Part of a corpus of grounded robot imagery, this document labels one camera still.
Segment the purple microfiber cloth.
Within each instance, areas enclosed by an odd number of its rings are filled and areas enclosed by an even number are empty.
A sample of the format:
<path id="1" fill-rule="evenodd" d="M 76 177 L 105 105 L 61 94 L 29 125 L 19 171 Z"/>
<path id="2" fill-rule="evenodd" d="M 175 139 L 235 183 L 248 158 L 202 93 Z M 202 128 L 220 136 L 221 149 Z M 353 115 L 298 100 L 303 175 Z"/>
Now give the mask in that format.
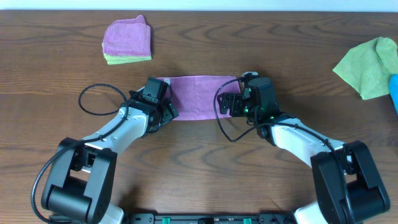
<path id="1" fill-rule="evenodd" d="M 176 121 L 200 121 L 215 119 L 213 109 L 214 95 L 218 88 L 225 85 L 219 94 L 240 93 L 239 83 L 234 81 L 235 76 L 183 76 L 161 77 L 170 79 L 173 91 L 172 104 L 178 111 Z"/>

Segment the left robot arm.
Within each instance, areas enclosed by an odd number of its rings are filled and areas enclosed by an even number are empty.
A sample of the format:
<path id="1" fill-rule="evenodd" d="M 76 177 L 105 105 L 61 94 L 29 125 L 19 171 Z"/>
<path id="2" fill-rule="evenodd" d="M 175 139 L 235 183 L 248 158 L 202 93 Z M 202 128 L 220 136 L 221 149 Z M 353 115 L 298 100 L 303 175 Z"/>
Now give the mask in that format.
<path id="1" fill-rule="evenodd" d="M 111 204 L 118 157 L 138 138 L 178 116 L 170 85 L 151 81 L 124 97 L 115 117 L 81 140 L 65 138 L 40 170 L 30 201 L 45 223 L 126 223 Z"/>

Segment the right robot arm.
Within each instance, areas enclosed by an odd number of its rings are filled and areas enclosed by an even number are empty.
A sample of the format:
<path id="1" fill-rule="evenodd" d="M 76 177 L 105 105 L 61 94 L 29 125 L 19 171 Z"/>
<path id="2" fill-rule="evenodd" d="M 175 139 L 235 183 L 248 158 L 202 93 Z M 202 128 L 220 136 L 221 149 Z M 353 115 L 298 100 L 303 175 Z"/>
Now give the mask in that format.
<path id="1" fill-rule="evenodd" d="M 246 77 L 243 109 L 260 137 L 312 170 L 317 199 L 294 211 L 297 223 L 362 223 L 391 203 L 374 159 L 361 141 L 328 138 L 281 112 L 269 78 Z"/>

